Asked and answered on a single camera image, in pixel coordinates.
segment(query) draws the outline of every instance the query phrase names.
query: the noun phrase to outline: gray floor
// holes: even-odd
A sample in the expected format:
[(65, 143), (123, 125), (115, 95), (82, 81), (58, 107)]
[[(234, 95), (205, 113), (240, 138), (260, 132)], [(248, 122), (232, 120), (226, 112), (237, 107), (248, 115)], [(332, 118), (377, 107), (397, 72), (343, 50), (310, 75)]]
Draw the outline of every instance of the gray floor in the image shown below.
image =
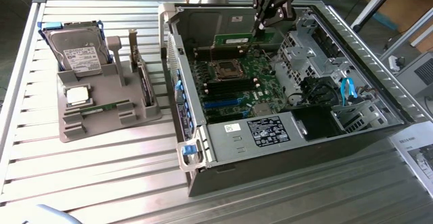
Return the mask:
[[(357, 0), (324, 0), (324, 2), (333, 5), (343, 17), (345, 17)], [(0, 0), (0, 105), (10, 83), (30, 4), (31, 0)], [(363, 0), (348, 17), (348, 23), (352, 23), (356, 19), (365, 5), (367, 2)], [(388, 38), (393, 37), (396, 34), (399, 34), (397, 31), (391, 30), (373, 19), (368, 22), (360, 33), (377, 55), (384, 52), (384, 45)], [(409, 44), (405, 44), (401, 49), (399, 49), (396, 56), (404, 56), (409, 62), (419, 54), (420, 52), (411, 47)]]

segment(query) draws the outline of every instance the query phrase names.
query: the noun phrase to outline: blue ram slot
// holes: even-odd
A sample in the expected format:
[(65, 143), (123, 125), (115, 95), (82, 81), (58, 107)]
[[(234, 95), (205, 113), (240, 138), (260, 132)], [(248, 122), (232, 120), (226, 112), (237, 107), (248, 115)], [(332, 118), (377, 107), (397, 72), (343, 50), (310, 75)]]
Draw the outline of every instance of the blue ram slot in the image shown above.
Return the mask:
[(241, 104), (240, 99), (233, 99), (228, 101), (218, 101), (218, 102), (206, 102), (205, 103), (205, 109), (216, 108), (216, 107), (224, 107), (224, 106), (238, 106)]

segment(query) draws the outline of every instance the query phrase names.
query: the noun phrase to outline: hard drive label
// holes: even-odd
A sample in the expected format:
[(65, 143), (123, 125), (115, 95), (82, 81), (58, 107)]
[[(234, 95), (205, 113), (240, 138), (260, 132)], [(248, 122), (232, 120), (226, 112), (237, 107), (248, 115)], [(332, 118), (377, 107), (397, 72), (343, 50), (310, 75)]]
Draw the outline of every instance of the hard drive label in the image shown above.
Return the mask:
[(101, 62), (95, 47), (67, 49), (63, 51), (70, 66), (75, 72), (85, 72), (101, 69)]
[(256, 145), (264, 147), (290, 140), (278, 116), (248, 121)]

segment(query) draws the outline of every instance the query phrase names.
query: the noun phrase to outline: metal table surface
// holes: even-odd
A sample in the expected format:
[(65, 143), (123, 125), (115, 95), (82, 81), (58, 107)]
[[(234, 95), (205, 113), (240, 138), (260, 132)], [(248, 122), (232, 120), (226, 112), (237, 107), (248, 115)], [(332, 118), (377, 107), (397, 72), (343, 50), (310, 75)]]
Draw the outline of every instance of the metal table surface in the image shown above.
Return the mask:
[[(83, 223), (432, 223), (433, 201), (388, 141), (356, 155), (234, 188), (188, 197), (158, 53), (157, 7), (182, 0), (34, 3), (0, 115), (0, 223), (46, 204)], [(105, 22), (129, 59), (138, 29), (165, 116), (149, 125), (62, 143), (55, 56), (37, 22)]]

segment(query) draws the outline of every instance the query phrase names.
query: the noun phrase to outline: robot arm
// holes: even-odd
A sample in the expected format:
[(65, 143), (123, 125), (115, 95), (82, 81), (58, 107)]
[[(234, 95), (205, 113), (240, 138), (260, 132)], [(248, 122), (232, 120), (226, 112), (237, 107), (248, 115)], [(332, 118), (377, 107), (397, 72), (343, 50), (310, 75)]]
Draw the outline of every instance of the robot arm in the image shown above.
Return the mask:
[(265, 27), (273, 27), (281, 21), (293, 21), (297, 18), (292, 7), (293, 0), (254, 0), (256, 23), (252, 30), (253, 36), (264, 34)]

